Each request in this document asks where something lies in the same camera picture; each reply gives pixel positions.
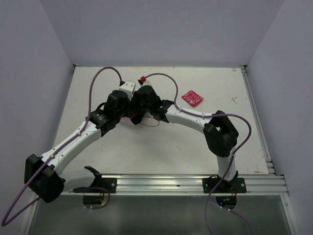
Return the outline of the lilac paper bag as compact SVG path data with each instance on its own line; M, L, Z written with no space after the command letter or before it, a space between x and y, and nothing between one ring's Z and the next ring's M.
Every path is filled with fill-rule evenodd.
M144 112L144 111L128 111L127 114L121 119L120 123L123 123L125 125L131 125L131 126L138 126L134 125L130 119L130 116L132 114L137 114L136 117L142 118L142 121L139 125L146 126L146 127L158 127L160 125L160 121L155 119L150 115L150 113Z

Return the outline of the blue Burts chips bag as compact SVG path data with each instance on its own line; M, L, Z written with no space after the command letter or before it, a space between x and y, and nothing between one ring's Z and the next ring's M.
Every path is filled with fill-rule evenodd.
M131 121L132 121L132 123L134 125L139 125L141 123L141 121L142 121L142 118L134 117L134 118L131 119Z

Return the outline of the pink snack packet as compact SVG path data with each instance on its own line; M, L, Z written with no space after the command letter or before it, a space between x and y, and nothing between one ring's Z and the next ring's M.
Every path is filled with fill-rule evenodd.
M191 107L197 107L203 101L203 97L193 90L188 91L186 94L182 95L181 98Z

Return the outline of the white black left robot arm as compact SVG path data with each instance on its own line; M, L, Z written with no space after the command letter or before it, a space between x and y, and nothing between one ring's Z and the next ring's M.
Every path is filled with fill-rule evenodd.
M25 161L24 183L46 203L54 201L68 180L62 176L66 166L85 148L112 130L129 112L133 92L114 90L107 101L90 111L86 120L63 142L41 156Z

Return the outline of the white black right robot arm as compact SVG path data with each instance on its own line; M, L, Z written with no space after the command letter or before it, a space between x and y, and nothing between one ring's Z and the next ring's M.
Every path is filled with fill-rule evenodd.
M134 92L131 99L131 119L137 123L145 114L158 121L180 124L204 134L209 150L217 156L218 187L229 192L235 187L238 170L234 164L234 150L239 133L224 112L217 111L216 117L184 113L174 102L162 100L152 86L145 85Z

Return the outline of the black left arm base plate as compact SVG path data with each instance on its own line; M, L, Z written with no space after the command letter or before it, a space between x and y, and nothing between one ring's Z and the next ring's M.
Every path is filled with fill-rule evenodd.
M117 179L116 178L98 178L95 179L94 182L87 188L84 188L84 192L86 193L103 193L104 191L102 189L98 188L104 188L109 193L116 193L117 188Z

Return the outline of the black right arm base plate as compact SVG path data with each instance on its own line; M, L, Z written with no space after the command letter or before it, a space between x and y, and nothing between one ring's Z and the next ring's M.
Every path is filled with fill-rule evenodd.
M204 193L209 193L213 187L219 182L218 176L210 176L202 178L202 188ZM230 182L223 180L214 190L214 193L247 193L244 178L231 180Z

